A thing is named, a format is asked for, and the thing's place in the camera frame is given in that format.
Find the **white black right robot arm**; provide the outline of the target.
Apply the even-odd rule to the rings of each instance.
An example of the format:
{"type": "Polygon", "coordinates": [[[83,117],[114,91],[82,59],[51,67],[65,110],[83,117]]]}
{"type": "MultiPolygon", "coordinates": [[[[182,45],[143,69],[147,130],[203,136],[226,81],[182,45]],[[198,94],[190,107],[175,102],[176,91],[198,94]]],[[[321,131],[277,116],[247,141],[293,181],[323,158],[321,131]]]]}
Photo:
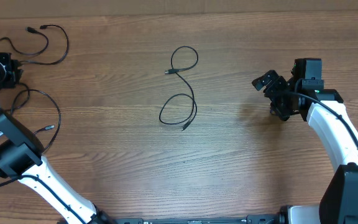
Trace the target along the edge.
{"type": "Polygon", "coordinates": [[[358,223],[358,132],[339,93],[325,89],[320,74],[285,80],[270,70],[252,81],[271,101],[270,112],[286,121],[300,114],[321,140],[334,169],[320,203],[289,206],[282,223],[358,223]]]}

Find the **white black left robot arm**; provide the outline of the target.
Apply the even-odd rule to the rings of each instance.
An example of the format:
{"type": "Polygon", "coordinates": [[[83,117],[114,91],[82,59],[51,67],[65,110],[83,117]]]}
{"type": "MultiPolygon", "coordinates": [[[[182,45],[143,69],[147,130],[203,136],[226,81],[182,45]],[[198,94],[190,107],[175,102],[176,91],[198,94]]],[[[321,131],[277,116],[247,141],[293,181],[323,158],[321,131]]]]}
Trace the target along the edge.
{"type": "Polygon", "coordinates": [[[112,223],[91,201],[73,190],[43,155],[37,136],[0,107],[0,177],[18,181],[47,201],[67,223],[112,223]]]}

